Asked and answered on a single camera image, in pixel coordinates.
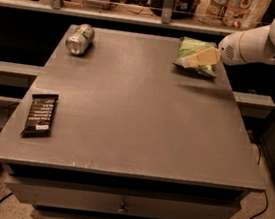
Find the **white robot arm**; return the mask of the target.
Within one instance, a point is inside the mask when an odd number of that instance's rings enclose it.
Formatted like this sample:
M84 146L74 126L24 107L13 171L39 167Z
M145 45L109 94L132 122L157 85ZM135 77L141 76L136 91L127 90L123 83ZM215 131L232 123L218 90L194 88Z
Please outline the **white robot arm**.
M179 64L186 69L209 68L222 60L225 65L263 63L275 65L275 19L270 25L232 33L217 47L210 43L198 46L195 41L184 40Z

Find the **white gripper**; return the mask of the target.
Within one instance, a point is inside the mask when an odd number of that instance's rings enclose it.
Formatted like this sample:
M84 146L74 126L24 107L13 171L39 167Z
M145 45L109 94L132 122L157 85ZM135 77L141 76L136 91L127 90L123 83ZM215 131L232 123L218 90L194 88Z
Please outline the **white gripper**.
M225 65L265 62L270 57L271 49L268 34L269 26L232 33L221 40L218 48L202 48L181 58L180 62L186 68L212 66L220 60L220 55Z

